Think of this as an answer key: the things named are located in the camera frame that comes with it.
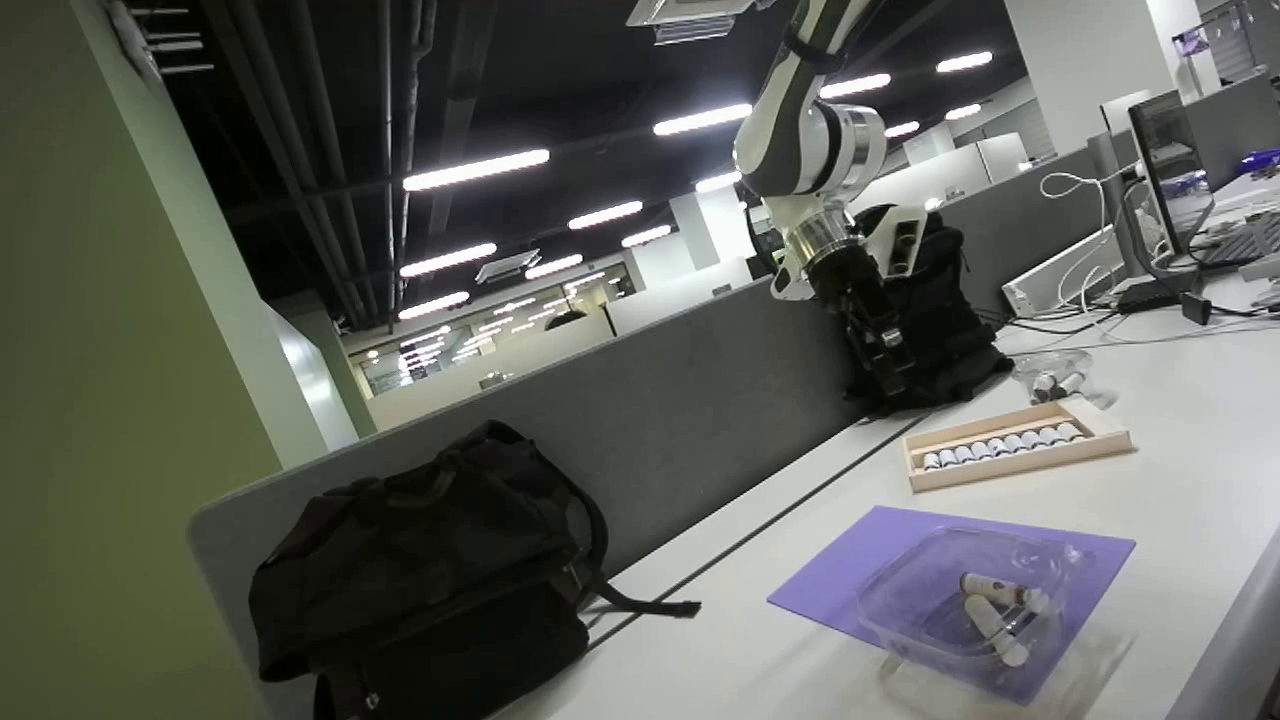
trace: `green wall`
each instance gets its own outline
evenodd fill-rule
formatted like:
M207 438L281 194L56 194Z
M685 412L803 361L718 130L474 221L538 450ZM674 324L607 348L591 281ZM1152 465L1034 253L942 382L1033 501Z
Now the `green wall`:
M259 717L187 519L319 430L168 99L93 0L8 8L0 717Z

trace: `computer monitor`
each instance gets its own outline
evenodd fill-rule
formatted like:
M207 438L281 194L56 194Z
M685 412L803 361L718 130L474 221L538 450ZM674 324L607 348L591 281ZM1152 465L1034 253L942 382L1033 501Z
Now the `computer monitor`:
M1210 211L1210 189L1185 99L1175 93L1152 95L1133 105L1128 118L1152 178L1160 224L1166 226L1170 248L1188 253Z

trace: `black ceiling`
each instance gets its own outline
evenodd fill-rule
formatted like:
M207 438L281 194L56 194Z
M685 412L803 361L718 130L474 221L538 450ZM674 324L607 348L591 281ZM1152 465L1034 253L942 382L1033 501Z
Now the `black ceiling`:
M473 287L474 267L400 284L396 265L497 238L498 253L612 256L666 194L727 173L730 128L654 141L674 113L757 99L797 2L753 11L727 39L652 46L622 27L637 0L194 0L148 30L202 30L216 70L168 76L187 136L268 299L319 290L346 326ZM936 76L939 57L996 64ZM1025 76L1004 0L876 0L847 76L893 70L865 95L893 118L939 118ZM459 192L405 194L409 166L515 149L551 162ZM565 231L612 199L646 211Z

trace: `office desk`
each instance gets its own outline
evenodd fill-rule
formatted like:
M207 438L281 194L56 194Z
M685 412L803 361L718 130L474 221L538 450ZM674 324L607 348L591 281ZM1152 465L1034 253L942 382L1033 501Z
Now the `office desk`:
M838 456L852 465L827 487L800 490L803 480L797 482L797 471L793 480L779 471L779 487L793 487L779 490L782 501L810 490L797 511L776 515L757 535L743 533L759 490L759 506L776 506L769 504L776 482L759 482L619 576L628 589L671 589L674 581L674 595L704 600L695 621L643 616L612 623L612 640L498 711L498 720L919 717L926 696L949 696L955 685L919 673L917 686L893 686L882 685L893 662L881 646L769 605L797 567L876 504L1133 535L1128 567L1076 642L1123 640L1123 661L1100 686L1092 717L1166 717L1280 526L1280 324L1203 337L1166 337L1162 326L1170 326L1166 311L1152 311L1128 319L1128 330L1149 337L1138 345L1109 345L1103 326L1092 330L1092 377L1121 392L1111 412L1133 426L1137 456L910 497L894 435L910 421L852 426L816 450L825 459L810 459L810 466L838 466ZM1020 405L1025 392L1004 381L963 409L926 414L919 426ZM710 544L706 555L718 555L718 565L688 558L698 539ZM953 705L942 717L986 720L1020 717L1020 707L970 701L963 707Z

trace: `wooden block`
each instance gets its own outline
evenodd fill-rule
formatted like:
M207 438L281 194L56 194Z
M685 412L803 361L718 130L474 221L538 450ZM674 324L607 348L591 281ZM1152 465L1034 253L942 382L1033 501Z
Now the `wooden block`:
M1004 438L1052 430L1055 438L1034 438L1025 450L986 450L985 459L953 459L926 466L926 456L955 456L970 448L992 448ZM1034 466L1060 466L1060 465L1085 465L1100 456L1123 456L1137 450L1128 426L1100 412L1096 405L1071 396L1060 405L1034 405L1006 414L986 414L974 422L955 422L939 430L919 430L908 438L908 482L917 490L955 487L955 482L985 482L996 477L1020 477Z

